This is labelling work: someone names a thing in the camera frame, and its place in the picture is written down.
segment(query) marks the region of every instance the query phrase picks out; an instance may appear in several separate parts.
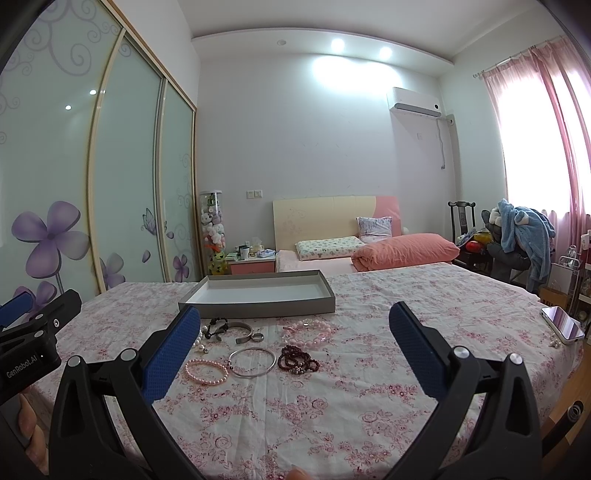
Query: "pink drawer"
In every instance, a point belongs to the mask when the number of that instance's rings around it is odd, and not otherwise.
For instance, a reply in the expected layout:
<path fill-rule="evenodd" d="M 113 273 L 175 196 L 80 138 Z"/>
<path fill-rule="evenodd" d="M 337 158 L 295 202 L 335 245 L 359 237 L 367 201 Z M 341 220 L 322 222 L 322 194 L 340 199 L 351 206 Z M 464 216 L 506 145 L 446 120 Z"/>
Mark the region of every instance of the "pink drawer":
<path fill-rule="evenodd" d="M 247 275 L 250 273 L 275 273 L 275 262 L 248 262 L 230 264 L 232 275 Z"/>

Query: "white wall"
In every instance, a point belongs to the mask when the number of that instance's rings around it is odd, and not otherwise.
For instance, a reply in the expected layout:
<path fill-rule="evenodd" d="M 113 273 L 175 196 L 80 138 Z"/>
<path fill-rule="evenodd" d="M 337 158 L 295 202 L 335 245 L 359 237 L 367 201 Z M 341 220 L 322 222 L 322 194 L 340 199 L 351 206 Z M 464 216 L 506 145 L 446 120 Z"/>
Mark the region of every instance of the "white wall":
<path fill-rule="evenodd" d="M 177 0 L 114 0 L 187 96 L 197 103 L 199 57 Z"/>
<path fill-rule="evenodd" d="M 491 100 L 484 82 L 472 75 L 562 33 L 552 16 L 536 6 L 462 50 L 453 59 L 453 70 L 440 78 L 446 114 L 456 121 L 458 198 L 476 202 L 478 211 L 505 196 L 505 167 Z"/>
<path fill-rule="evenodd" d="M 197 184 L 223 191 L 228 247 L 253 236 L 273 247 L 272 201 L 308 196 L 396 195 L 403 225 L 444 233 L 453 163 L 441 170 L 435 120 L 390 113 L 388 83 L 441 97 L 432 77 L 340 57 L 203 62 Z"/>

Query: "gray box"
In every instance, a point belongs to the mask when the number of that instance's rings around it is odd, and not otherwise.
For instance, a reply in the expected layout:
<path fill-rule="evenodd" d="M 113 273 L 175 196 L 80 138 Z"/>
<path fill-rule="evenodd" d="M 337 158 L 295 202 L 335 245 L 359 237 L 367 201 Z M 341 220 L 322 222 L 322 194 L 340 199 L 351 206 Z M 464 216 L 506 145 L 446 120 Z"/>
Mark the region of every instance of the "gray box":
<path fill-rule="evenodd" d="M 320 270 L 211 275 L 178 303 L 202 318 L 268 318 L 334 313 L 335 294 Z"/>

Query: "blue fleece clothing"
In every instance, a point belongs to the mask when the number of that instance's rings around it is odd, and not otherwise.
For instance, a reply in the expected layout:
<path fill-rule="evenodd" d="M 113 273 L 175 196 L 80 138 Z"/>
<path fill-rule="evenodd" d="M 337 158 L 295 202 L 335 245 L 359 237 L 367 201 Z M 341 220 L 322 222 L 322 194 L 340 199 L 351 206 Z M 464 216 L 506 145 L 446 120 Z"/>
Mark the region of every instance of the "blue fleece clothing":
<path fill-rule="evenodd" d="M 513 207 L 505 199 L 499 202 L 499 213 L 503 252 L 512 252 L 517 239 L 531 260 L 530 280 L 544 281 L 550 273 L 550 238 L 556 236 L 554 226 L 543 213 L 527 207 Z M 527 223 L 517 225 L 526 215 Z"/>

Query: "bed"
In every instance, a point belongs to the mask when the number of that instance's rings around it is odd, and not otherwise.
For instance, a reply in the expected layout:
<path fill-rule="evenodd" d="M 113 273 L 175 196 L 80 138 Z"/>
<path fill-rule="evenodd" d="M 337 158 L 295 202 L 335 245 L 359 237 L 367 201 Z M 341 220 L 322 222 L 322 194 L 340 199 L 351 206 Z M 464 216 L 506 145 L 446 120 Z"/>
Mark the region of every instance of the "bed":
<path fill-rule="evenodd" d="M 356 218 L 392 217 L 392 235 L 402 226 L 398 199 L 392 196 L 312 197 L 273 202 L 276 270 L 320 270 L 326 275 L 357 272 L 350 257 L 300 261 L 296 243 L 300 240 L 357 236 Z"/>
<path fill-rule="evenodd" d="M 388 328 L 388 311 L 404 300 L 451 345 L 476 356 L 502 359 L 519 352 L 527 366 L 543 421 L 569 373 L 581 343 L 549 347 L 550 329 L 537 297 L 525 290 L 449 264 L 328 277 L 336 295 L 334 314 L 321 315 L 336 333 L 312 356 L 317 373 L 291 375 L 274 368 L 215 387 L 192 383 L 184 373 L 154 409 L 172 437 L 206 478 L 283 479 L 291 465 L 320 480 L 382 478 L 425 425 L 436 402 L 426 397 Z M 111 359 L 138 348 L 178 313 L 177 300 L 192 283 L 123 283 L 85 303 L 59 334 L 65 360 Z M 247 320 L 265 335 L 261 345 L 279 353 L 282 327 L 300 317 Z M 208 342 L 207 358 L 222 361 L 232 340 Z M 190 352 L 189 358 L 199 354 Z M 51 420 L 63 365 L 29 394 L 40 418 Z M 464 446 L 482 405 L 475 397 L 448 461 Z M 116 404 L 108 401 L 128 455 L 141 458 Z"/>

